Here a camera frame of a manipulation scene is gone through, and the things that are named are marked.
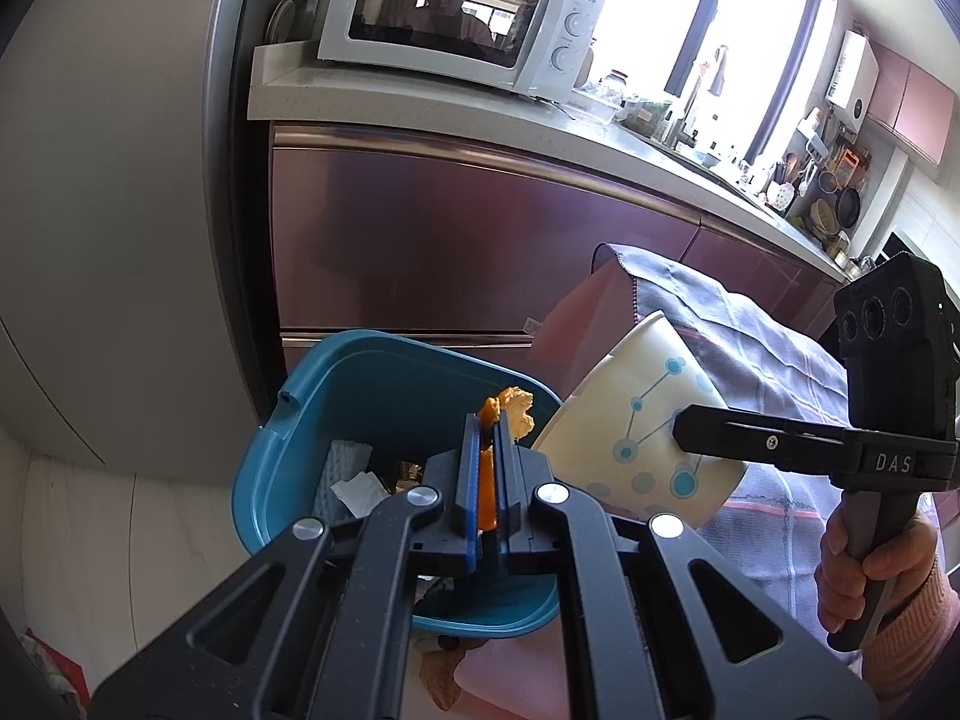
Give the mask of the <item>person's right hand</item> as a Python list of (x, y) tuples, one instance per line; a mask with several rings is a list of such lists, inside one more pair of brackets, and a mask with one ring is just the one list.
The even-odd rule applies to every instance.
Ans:
[(884, 613), (893, 613), (918, 592), (937, 561), (937, 528), (916, 514), (905, 530), (857, 561), (848, 553), (843, 515), (834, 511), (820, 540), (820, 564), (815, 569), (818, 621), (834, 634), (866, 609), (869, 582), (893, 582)]

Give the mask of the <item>pink sleeve right forearm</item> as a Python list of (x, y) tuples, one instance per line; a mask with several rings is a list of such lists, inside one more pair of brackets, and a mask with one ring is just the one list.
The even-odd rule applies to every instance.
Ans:
[(862, 651), (862, 679), (882, 707), (895, 707), (926, 678), (958, 626), (958, 595), (934, 562), (903, 610)]

